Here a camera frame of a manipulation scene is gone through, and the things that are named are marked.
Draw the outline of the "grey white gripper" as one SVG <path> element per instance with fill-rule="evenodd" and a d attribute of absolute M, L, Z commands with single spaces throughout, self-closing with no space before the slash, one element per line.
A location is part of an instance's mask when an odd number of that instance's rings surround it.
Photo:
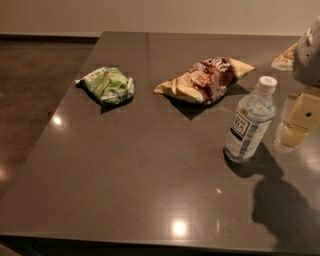
<path fill-rule="evenodd" d="M 320 124 L 320 16 L 300 37 L 294 53 L 293 73 L 308 86 L 286 99 L 278 126 L 278 144 L 295 149 Z"/>

